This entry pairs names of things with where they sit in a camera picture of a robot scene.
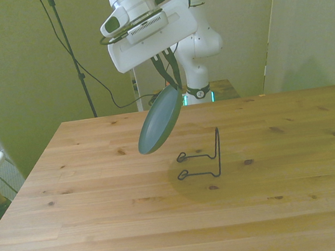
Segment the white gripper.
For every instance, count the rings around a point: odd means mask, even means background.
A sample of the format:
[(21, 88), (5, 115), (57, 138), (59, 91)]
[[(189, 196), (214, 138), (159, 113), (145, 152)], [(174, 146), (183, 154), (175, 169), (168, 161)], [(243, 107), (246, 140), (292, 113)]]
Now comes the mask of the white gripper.
[[(188, 7), (188, 0), (171, 0), (161, 12), (130, 29), (125, 38), (108, 46), (108, 53), (120, 73), (126, 73), (151, 58), (157, 72), (174, 89), (182, 87), (179, 66), (168, 48), (197, 31), (197, 21)], [(160, 52), (172, 67), (174, 79), (166, 71)]]

